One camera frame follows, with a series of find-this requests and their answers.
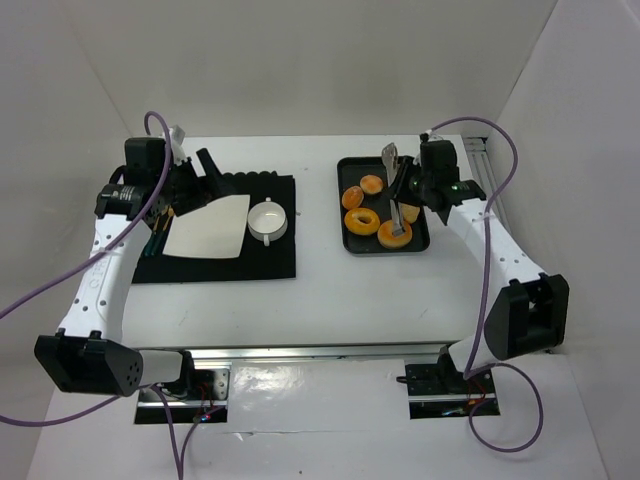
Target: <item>black mat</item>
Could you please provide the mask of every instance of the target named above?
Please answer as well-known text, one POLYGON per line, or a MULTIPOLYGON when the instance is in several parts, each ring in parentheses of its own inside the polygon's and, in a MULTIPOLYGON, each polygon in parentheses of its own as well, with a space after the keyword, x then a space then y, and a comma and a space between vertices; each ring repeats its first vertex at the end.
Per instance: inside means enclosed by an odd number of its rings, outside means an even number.
POLYGON ((289 226, 282 238, 271 246, 245 230, 242 252, 238 258, 203 259, 168 255, 141 257, 133 275, 134 284, 191 283, 232 280, 272 280, 296 276, 296 187, 292 176, 276 172, 225 174, 238 194, 251 196, 250 205, 266 197, 279 203, 287 214, 289 226))

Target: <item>black tray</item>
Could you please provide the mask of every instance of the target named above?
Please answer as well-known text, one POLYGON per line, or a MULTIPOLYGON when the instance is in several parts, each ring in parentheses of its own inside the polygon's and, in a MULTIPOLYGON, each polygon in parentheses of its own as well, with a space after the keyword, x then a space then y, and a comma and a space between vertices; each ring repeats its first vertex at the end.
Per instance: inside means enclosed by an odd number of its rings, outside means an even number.
POLYGON ((365 175, 377 175, 385 184, 385 189, 378 195, 365 195, 361 207, 370 208, 380 217, 380 223, 391 220, 391 207, 387 187, 387 170, 380 157, 348 157, 338 162, 338 203, 340 205, 340 225, 342 226, 342 243, 344 248, 355 255, 377 255, 381 253, 422 252, 427 249, 431 239, 424 209, 420 209, 418 219, 411 225, 413 238, 405 247, 397 250, 384 248, 378 242, 376 234, 368 237, 351 233, 344 224, 347 209, 342 206, 343 192, 355 185, 360 185, 360 179, 365 175))

